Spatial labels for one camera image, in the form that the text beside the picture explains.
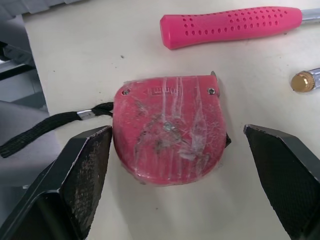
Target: screw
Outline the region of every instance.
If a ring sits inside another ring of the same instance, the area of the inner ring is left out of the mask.
[[[122,92],[122,95],[128,95],[129,93],[130,93],[130,89],[127,89],[127,90]]]
[[[216,90],[213,89],[212,87],[208,88],[208,93],[209,95],[215,95],[216,94]]]

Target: pink tape measure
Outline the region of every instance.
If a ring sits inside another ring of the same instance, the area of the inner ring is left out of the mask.
[[[216,76],[126,83],[114,98],[113,137],[123,166],[142,183],[199,180],[228,144]]]
[[[198,15],[164,15],[163,44],[169,49],[194,44],[261,38],[281,34],[305,22],[320,22],[320,8],[254,7]]]

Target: pink screwdriver handle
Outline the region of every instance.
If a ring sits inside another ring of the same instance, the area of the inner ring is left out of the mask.
[[[163,44],[177,49],[207,42],[261,38],[287,32],[302,23],[293,7],[254,7],[200,15],[164,15]]]

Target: gray machine part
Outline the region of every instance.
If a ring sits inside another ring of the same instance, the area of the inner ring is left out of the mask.
[[[47,117],[47,112],[0,101],[0,145]],[[55,133],[49,132],[11,157],[0,157],[0,226],[29,185],[60,151]]]
[[[0,0],[0,21],[17,15],[39,13],[59,4],[71,4],[81,0]]]

